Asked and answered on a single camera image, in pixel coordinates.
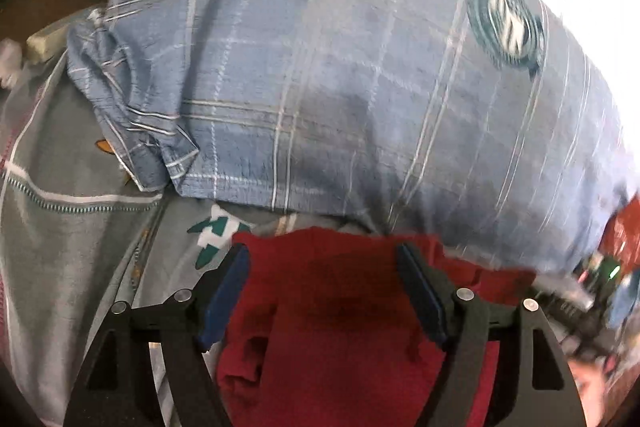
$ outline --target red plastic bag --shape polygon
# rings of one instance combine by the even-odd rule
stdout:
[[[624,272],[640,266],[640,200],[636,196],[604,229],[600,252],[622,261]]]

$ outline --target metal screw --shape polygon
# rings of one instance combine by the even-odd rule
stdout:
[[[462,301],[470,301],[474,298],[474,293],[469,288],[458,288],[456,295]]]
[[[114,315],[120,315],[127,311],[127,303],[125,301],[118,301],[111,307],[111,313]]]
[[[538,308],[540,308],[540,306],[538,306],[538,303],[533,299],[524,299],[522,305],[530,312],[537,312]]]
[[[174,293],[174,299],[178,302],[187,302],[189,299],[191,299],[191,290],[187,288],[178,290],[176,293]]]

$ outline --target red fabric fold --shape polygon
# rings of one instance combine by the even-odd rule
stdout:
[[[237,233],[252,269],[216,370],[235,427],[413,427],[444,354],[420,330],[398,279],[394,247],[404,240],[485,299],[515,303],[514,289],[533,277],[450,260],[433,236]],[[497,355],[488,344],[469,427],[484,423]]]

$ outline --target teal embroidered emblem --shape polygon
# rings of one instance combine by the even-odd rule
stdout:
[[[251,227],[225,212],[214,204],[211,207],[211,217],[193,225],[187,233],[199,233],[198,246],[202,249],[198,254],[195,269],[206,267],[215,255],[224,247],[236,232],[249,232]]]
[[[545,32],[539,16],[524,0],[467,0],[471,29],[495,66],[527,69],[531,78],[545,56]]]

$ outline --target red cloth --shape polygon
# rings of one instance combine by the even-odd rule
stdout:
[[[518,300],[522,272],[452,261],[434,237],[406,239],[456,285]],[[307,229],[234,241],[252,259],[216,374],[234,426],[413,427],[444,354],[426,340],[398,279],[394,247],[403,238]],[[491,343],[469,427],[484,423],[497,355]]]

